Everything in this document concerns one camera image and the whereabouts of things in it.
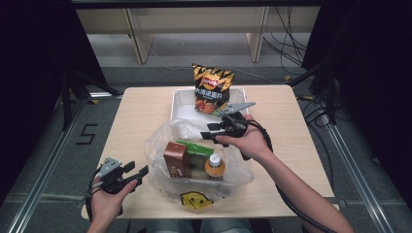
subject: white tray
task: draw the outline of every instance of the white tray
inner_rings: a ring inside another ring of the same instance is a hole
[[[229,103],[246,103],[245,90],[243,88],[231,88]],[[204,122],[220,122],[222,119],[217,116],[206,115],[194,109],[194,89],[176,89],[173,91],[171,119],[184,118],[195,119]],[[248,109],[240,111],[248,114]]]

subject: yellow package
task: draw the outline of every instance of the yellow package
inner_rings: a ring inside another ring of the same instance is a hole
[[[216,109],[224,109],[229,101],[229,88],[234,80],[234,72],[217,67],[192,64],[195,83],[194,108],[212,115]]]

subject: plastic bag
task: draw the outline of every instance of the plastic bag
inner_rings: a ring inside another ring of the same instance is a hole
[[[182,202],[192,208],[202,208],[207,205],[192,205],[185,203],[186,197],[201,203],[216,202],[229,197],[236,189],[254,180],[251,161],[244,161],[238,148],[214,145],[212,141],[203,140],[200,132],[208,131],[207,122],[189,119],[170,119],[161,125],[152,137],[146,141],[145,155],[149,161],[149,179],[168,197]],[[222,181],[196,180],[188,178],[170,178],[163,153],[167,144],[178,139],[191,140],[194,143],[213,148],[226,164]]]

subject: wooden tabletop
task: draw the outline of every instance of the wooden tabletop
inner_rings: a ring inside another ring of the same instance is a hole
[[[288,85],[245,85],[249,108],[271,137],[274,153],[324,197],[334,197],[302,113]],[[136,171],[148,164],[144,145],[169,118],[173,92],[190,86],[131,87],[122,97],[99,164],[112,157],[123,164],[136,162]],[[252,161],[255,180],[211,207],[192,210],[171,200],[149,183],[147,177],[123,202],[122,218],[206,218],[293,216],[274,182]],[[82,216],[86,217],[85,208]]]

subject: black curtain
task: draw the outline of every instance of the black curtain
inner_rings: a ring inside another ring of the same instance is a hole
[[[3,0],[0,23],[3,203],[52,115],[63,74],[75,70],[106,80],[70,4]]]
[[[303,66],[320,62],[338,21],[354,7],[357,15],[347,35],[351,42],[343,45],[332,70],[355,123],[412,209],[412,2],[361,0],[325,6]]]

